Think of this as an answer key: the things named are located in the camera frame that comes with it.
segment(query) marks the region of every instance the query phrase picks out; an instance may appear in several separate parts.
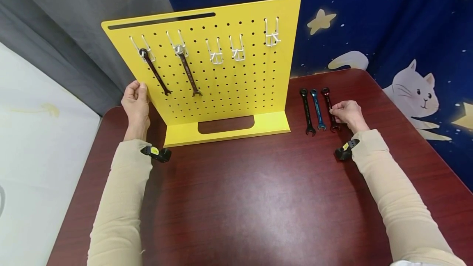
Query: white wall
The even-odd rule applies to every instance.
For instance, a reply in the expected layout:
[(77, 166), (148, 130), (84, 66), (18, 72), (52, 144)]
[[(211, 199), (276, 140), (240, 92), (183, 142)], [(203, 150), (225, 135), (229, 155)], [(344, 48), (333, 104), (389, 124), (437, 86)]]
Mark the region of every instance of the white wall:
[(1, 266), (46, 265), (99, 121), (0, 43)]

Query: dark red table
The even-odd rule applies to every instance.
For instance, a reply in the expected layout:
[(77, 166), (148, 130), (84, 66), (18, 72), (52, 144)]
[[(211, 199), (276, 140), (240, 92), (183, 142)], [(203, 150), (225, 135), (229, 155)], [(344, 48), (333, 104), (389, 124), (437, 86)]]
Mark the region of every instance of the dark red table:
[[(290, 133), (175, 147), (169, 163), (154, 163), (141, 211), (144, 265), (389, 265), (385, 227), (364, 179), (354, 163), (333, 157), (351, 133), (304, 133), (299, 88), (324, 86), (333, 102), (358, 101), (454, 252), (473, 264), (472, 194), (376, 82), (349, 69), (290, 80)], [(155, 110), (151, 117), (149, 141), (162, 145), (165, 125)], [(95, 213), (126, 127), (121, 107), (103, 117), (49, 266), (86, 264)]]

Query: yellow pegboard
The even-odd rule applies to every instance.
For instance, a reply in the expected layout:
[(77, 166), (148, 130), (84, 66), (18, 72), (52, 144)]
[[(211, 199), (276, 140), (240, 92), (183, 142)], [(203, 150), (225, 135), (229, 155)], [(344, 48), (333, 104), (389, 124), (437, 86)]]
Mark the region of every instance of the yellow pegboard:
[[(149, 97), (168, 126), (165, 147), (211, 142), (255, 135), (289, 132), (284, 113), (287, 85), (301, 0), (269, 0), (226, 7), (158, 14), (105, 21), (102, 28), (139, 82), (146, 82)], [(276, 31), (278, 39), (267, 35)], [(189, 67), (202, 97), (192, 96), (188, 77), (172, 48), (186, 45)], [(245, 60), (232, 58), (231, 36), (240, 48), (242, 36)], [(151, 48), (153, 64), (171, 95), (165, 96), (138, 48)], [(206, 39), (216, 52), (221, 46), (222, 64), (213, 64)], [(250, 129), (201, 134), (198, 122), (255, 116)]]

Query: metal hook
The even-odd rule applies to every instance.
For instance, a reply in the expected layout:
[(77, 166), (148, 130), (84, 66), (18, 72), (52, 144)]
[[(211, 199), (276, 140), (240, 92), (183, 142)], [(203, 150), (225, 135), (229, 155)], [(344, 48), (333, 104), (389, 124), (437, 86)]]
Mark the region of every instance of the metal hook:
[[(141, 35), (141, 38), (143, 38), (143, 42), (144, 42), (144, 44), (146, 45), (146, 51), (148, 51), (149, 59), (150, 59), (152, 62), (156, 61), (155, 56), (154, 56), (153, 53), (151, 52), (151, 48), (149, 47), (149, 45), (148, 45), (147, 42), (146, 42), (145, 36), (144, 36), (144, 35)], [(135, 41), (133, 40), (133, 36), (130, 36), (130, 40), (131, 40), (131, 43), (133, 43), (133, 46), (135, 47), (136, 51), (138, 52), (138, 55), (140, 55), (140, 57), (141, 57), (141, 58), (143, 59), (143, 61), (146, 63), (146, 59), (143, 57), (143, 55), (141, 55), (140, 49), (138, 48), (138, 46), (136, 45)]]
[(222, 48), (220, 47), (220, 37), (217, 37), (217, 47), (218, 47), (218, 52), (217, 53), (213, 53), (210, 49), (210, 45), (209, 45), (209, 40), (208, 39), (205, 39), (205, 42), (207, 44), (207, 50), (209, 51), (209, 55), (210, 55), (210, 61), (212, 62), (212, 64), (222, 64), (223, 63), (223, 54), (222, 54)]
[[(178, 33), (179, 38), (180, 38), (180, 40), (181, 40), (181, 46), (182, 46), (182, 48), (184, 49), (184, 55), (185, 55), (186, 57), (189, 57), (189, 52), (187, 51), (186, 43), (184, 42), (184, 39), (182, 39), (181, 30), (177, 30), (177, 33)], [(172, 50), (175, 52), (176, 46), (175, 46), (174, 43), (172, 42), (171, 36), (169, 36), (169, 31), (166, 31), (166, 35), (168, 36), (169, 42), (171, 43)]]
[(230, 48), (232, 50), (232, 59), (235, 61), (245, 61), (245, 46), (243, 45), (243, 34), (240, 34), (240, 47), (241, 49), (237, 49), (233, 47), (233, 42), (232, 42), (232, 37), (228, 36), (230, 38)]
[(281, 40), (278, 39), (279, 35), (279, 17), (276, 17), (276, 32), (268, 34), (268, 19), (264, 18), (264, 27), (266, 31), (266, 46), (271, 47), (275, 46)]

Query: ratchet wrench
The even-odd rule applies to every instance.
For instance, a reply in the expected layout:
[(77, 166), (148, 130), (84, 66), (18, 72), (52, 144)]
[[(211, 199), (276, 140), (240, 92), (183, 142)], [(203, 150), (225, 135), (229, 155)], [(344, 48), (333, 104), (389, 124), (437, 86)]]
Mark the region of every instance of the ratchet wrench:
[(322, 114), (320, 113), (319, 101), (317, 100), (317, 90), (311, 89), (310, 94), (312, 95), (312, 98), (314, 99), (315, 111), (317, 112), (317, 119), (319, 121), (319, 125), (317, 126), (317, 129), (320, 130), (323, 128), (325, 131), (327, 127), (324, 125), (324, 121), (322, 120)]
[(164, 84), (163, 80), (159, 76), (158, 71), (156, 71), (156, 68), (154, 67), (153, 62), (149, 58), (149, 54), (148, 54), (148, 52), (145, 48), (140, 49), (140, 56), (143, 57), (146, 60), (146, 63), (148, 63), (149, 69), (151, 69), (151, 71), (153, 71), (154, 76), (156, 77), (156, 79), (158, 79), (159, 84), (161, 85), (161, 87), (164, 90), (164, 94), (165, 95), (171, 94), (171, 91), (168, 90), (168, 88)]
[(305, 129), (305, 134), (308, 135), (309, 132), (311, 132), (312, 137), (313, 137), (315, 136), (315, 129), (312, 126), (312, 121), (310, 120), (309, 103), (307, 102), (307, 89), (301, 89), (299, 91), (299, 94), (301, 94), (302, 101), (304, 102), (305, 121), (307, 122), (307, 128)]
[(192, 96), (194, 97), (195, 95), (201, 96), (202, 93), (197, 89), (197, 86), (195, 85), (194, 78), (192, 77), (191, 70), (189, 68), (189, 65), (187, 64), (186, 61), (186, 56), (184, 55), (184, 48), (182, 45), (176, 45), (175, 47), (176, 54), (179, 56), (181, 59), (182, 66), (184, 66), (184, 70), (187, 73), (187, 77), (189, 78), (189, 82), (191, 83), (193, 93)]
[(326, 98), (326, 104), (327, 104), (327, 108), (328, 108), (328, 113), (330, 115), (330, 131), (334, 132), (336, 130), (338, 131), (341, 131), (342, 129), (340, 128), (340, 125), (336, 122), (335, 120), (335, 116), (332, 115), (332, 113), (330, 113), (330, 109), (332, 109), (332, 102), (330, 102), (330, 89), (327, 88), (327, 87), (324, 87), (321, 91), (321, 93), (324, 95), (324, 97)]

